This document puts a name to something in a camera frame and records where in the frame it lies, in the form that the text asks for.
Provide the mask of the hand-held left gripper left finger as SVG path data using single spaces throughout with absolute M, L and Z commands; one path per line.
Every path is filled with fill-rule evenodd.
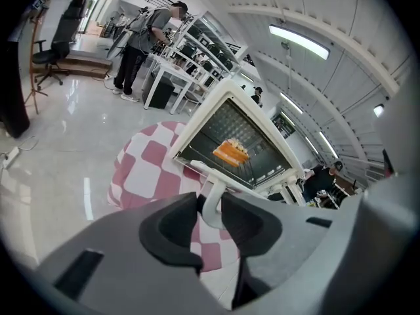
M 42 296 L 61 314 L 225 314 L 188 246 L 196 205 L 190 192 L 94 221 L 38 266 Z

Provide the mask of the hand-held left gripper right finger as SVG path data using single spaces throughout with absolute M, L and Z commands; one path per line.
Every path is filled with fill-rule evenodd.
M 394 175 L 337 210 L 224 194 L 240 251 L 234 314 L 386 314 L 419 275 L 419 175 Z

